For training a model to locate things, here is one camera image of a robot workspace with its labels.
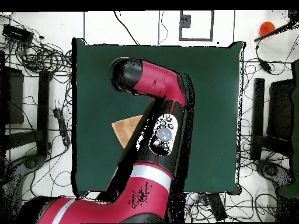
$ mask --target orange object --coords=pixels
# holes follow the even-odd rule
[[[263,36],[275,30],[275,26],[272,22],[264,22],[259,28],[259,35]]]

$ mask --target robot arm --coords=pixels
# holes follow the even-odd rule
[[[114,60],[109,77],[119,92],[154,99],[103,193],[112,202],[48,198],[37,223],[163,222],[186,105],[182,78],[166,68],[132,58]]]

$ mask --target dark green table surface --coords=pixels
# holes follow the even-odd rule
[[[190,76],[196,105],[185,191],[234,191],[243,47],[242,42],[230,48],[85,45],[78,38],[78,191],[106,189],[123,151],[111,123],[142,114],[152,101],[113,90],[108,69],[118,57],[147,60]]]

